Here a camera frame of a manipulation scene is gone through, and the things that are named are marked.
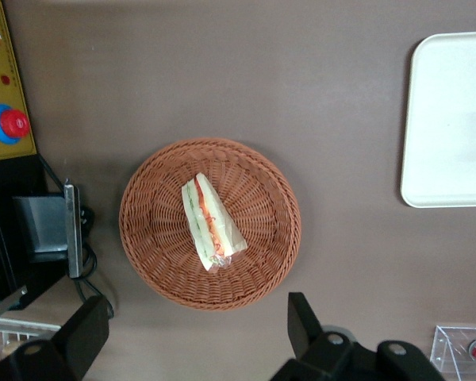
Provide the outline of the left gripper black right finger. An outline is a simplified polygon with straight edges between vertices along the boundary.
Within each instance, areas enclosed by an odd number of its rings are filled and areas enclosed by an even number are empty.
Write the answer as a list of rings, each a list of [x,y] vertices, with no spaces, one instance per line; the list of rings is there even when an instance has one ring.
[[[376,380],[375,353],[342,327],[322,325],[301,292],[290,292],[287,332],[294,357],[273,380]]]

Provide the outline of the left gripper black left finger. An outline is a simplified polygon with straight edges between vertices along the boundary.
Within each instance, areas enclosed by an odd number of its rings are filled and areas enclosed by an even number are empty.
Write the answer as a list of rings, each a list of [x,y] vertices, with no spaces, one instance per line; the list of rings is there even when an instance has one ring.
[[[81,380],[108,337],[107,299],[92,296],[52,337],[27,341],[0,360],[0,380]]]

